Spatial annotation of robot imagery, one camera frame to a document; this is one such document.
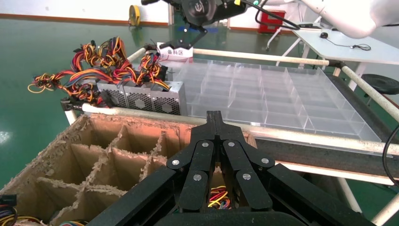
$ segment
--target white table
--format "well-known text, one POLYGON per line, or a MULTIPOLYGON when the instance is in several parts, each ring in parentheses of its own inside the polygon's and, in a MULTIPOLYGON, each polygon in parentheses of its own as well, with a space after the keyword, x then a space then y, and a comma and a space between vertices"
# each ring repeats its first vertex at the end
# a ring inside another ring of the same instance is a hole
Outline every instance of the white table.
MULTIPOLYGON (((307 58, 309 48, 311 48, 323 59, 359 62, 360 64, 356 70, 356 74, 360 77, 362 76, 367 63, 399 65, 399 49, 371 37, 352 39, 339 31, 328 29, 301 29, 293 32, 305 43, 302 58, 307 58), (328 39, 335 44, 345 46, 367 44, 371 47, 371 50, 364 51, 358 48, 336 46, 328 40, 320 38, 322 32, 328 33, 328 39)), ((356 83, 351 81, 349 87, 354 90, 356 88, 356 83)))

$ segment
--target colorful wire bundle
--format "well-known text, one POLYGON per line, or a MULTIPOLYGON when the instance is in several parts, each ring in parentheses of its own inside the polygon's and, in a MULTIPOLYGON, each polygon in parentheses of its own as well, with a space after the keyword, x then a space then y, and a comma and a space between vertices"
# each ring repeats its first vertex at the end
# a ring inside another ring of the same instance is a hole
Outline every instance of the colorful wire bundle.
POLYGON ((231 209, 230 199, 227 194, 226 186, 212 188, 208 207, 215 207, 220 210, 231 209))
POLYGON ((74 220, 74 221, 65 221, 60 226, 84 226, 88 224, 85 220, 74 220))
POLYGON ((14 207, 0 205, 0 226, 13 226, 17 220, 29 220, 40 224, 40 220, 34 217, 18 216, 14 207))
POLYGON ((148 53, 142 59, 140 63, 140 76, 137 79, 136 84, 141 84, 143 81, 152 81, 155 84, 160 85, 164 90, 169 90, 170 87, 158 78, 161 71, 161 65, 158 64, 160 57, 159 54, 148 53))
POLYGON ((44 90, 62 89, 77 100, 87 101, 96 106, 103 106, 105 103, 93 85, 82 84, 80 81, 86 79, 103 80, 117 86, 128 81, 141 86, 144 82, 151 81, 160 85, 166 91, 170 89, 158 77, 161 71, 161 66, 157 63, 159 56, 153 53, 146 54, 140 64, 141 70, 137 72, 126 58, 125 45, 120 37, 109 39, 98 48, 96 43, 91 41, 86 45, 81 45, 74 52, 75 56, 71 61, 71 70, 65 70, 57 74, 50 75, 45 73, 41 76, 36 76, 28 86, 28 90, 32 93, 41 93, 44 90), (83 60, 91 68, 84 70, 82 66, 83 60), (69 81, 62 85, 61 79, 66 76, 70 76, 69 81), (39 88, 39 90, 32 90, 32 86, 39 88))

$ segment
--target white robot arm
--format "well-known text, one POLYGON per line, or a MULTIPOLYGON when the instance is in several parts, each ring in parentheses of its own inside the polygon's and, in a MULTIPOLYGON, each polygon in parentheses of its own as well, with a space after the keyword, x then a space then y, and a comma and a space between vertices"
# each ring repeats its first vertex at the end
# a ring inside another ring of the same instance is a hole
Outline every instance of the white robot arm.
MULTIPOLYGON (((278 5, 294 0, 268 0, 278 5)), ((360 39, 377 27, 399 22, 399 0, 302 0, 346 36, 360 39)))

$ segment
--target cardboard box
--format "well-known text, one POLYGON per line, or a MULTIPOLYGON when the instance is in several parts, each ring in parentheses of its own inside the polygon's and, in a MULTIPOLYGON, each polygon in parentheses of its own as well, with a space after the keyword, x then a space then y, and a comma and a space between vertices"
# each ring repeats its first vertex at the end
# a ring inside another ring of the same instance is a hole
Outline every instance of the cardboard box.
MULTIPOLYGON (((17 194, 18 214, 47 225, 90 221, 186 147, 192 127, 139 117, 83 115, 0 194, 17 194)), ((251 135, 244 137, 255 146, 251 135)), ((216 168, 211 186, 219 185, 223 178, 216 168)))

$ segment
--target clear plastic tray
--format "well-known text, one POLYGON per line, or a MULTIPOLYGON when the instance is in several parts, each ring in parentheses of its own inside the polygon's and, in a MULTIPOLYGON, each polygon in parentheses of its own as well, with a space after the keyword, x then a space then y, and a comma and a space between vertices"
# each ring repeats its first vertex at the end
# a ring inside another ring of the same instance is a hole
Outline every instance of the clear plastic tray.
POLYGON ((189 59, 173 70, 189 116, 381 141, 320 69, 189 59))

